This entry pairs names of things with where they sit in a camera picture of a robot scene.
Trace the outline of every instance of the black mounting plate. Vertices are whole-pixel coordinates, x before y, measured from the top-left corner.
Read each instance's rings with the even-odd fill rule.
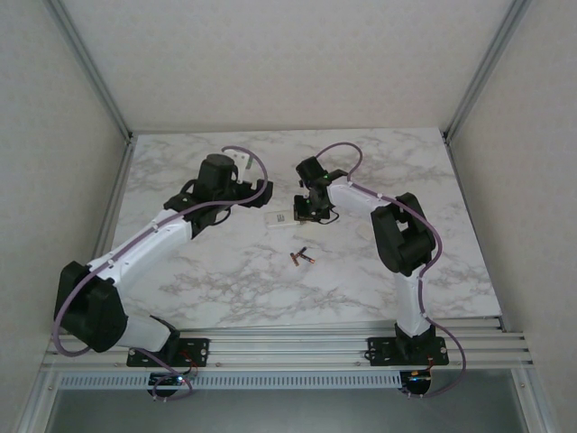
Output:
[[[367,338],[369,350],[364,353],[365,359],[371,362],[371,367],[385,367],[391,365],[429,366],[428,356],[433,358],[433,365],[448,365],[449,356],[444,338],[431,338],[427,344],[419,347],[409,362],[397,349],[395,336],[372,336]]]
[[[177,349],[177,354],[171,363],[168,363],[171,367],[189,367],[190,361],[187,361],[186,356],[181,352],[186,352],[192,358],[192,361],[198,367],[206,367],[206,360],[208,359],[208,346],[210,340],[208,338],[181,338],[179,340],[179,348]],[[141,354],[138,351],[134,351],[134,355],[131,355],[132,351],[128,352],[128,359],[126,359],[126,365],[129,367],[157,367],[159,366],[154,361],[149,359],[146,355]]]

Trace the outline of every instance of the gray marble veining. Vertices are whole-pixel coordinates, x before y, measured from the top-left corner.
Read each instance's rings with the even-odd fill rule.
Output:
[[[227,144],[250,148],[275,182],[261,209],[233,207],[142,277],[126,300],[129,311],[155,314],[180,328],[320,324],[394,318],[391,273],[380,262],[370,220],[341,212],[334,224],[268,229],[267,212],[290,209],[302,192],[296,165],[331,143],[359,144],[365,159],[355,181],[390,196],[415,194],[444,240],[428,273],[430,315],[465,318],[500,314],[499,304],[438,130],[360,129],[219,134],[142,135],[124,195],[114,244],[145,225],[162,204],[195,178],[200,162]],[[321,157],[328,170],[349,170],[351,148]],[[260,177],[255,164],[251,173]],[[302,246],[315,264],[295,267]]]

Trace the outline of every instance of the marble surface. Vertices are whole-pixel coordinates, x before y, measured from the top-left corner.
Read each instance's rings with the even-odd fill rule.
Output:
[[[380,262],[369,218],[341,212],[329,226],[269,229],[264,214],[292,208],[302,193],[296,165],[331,143],[350,141],[365,152],[355,180],[390,196],[415,194],[444,240],[444,255],[428,273],[426,302],[436,318],[500,314],[463,198],[434,128],[358,129],[218,134],[141,135],[124,195],[114,245],[152,219],[197,175],[200,162],[227,144],[250,148],[275,182],[269,205],[233,207],[142,276],[126,300],[129,312],[167,319],[179,328],[320,324],[393,319],[392,274]],[[349,170],[351,148],[320,158],[328,170]],[[252,179],[261,176],[258,165]],[[295,267],[289,253],[307,246],[315,264]]]

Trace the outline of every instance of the metal bracket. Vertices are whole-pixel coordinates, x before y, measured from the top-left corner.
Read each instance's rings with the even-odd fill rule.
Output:
[[[169,363],[171,367],[189,367],[195,364],[197,367],[206,367],[206,360],[208,359],[208,346],[210,340],[208,338],[181,338],[177,354]],[[146,357],[146,355],[130,350],[128,358],[126,359],[128,367],[158,367],[154,361]]]
[[[430,343],[420,346],[418,353],[413,354],[410,361],[398,350],[395,336],[372,336],[367,338],[367,344],[369,348],[364,353],[364,357],[371,363],[371,367],[391,365],[415,367],[449,364],[444,338],[440,336],[432,338]]]

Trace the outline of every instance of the ventilation grille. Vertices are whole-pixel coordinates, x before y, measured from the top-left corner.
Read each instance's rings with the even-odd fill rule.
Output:
[[[150,389],[150,373],[66,373],[61,390]],[[337,390],[399,388],[399,372],[263,372],[200,373],[191,380],[197,390]],[[160,386],[159,389],[179,389]]]

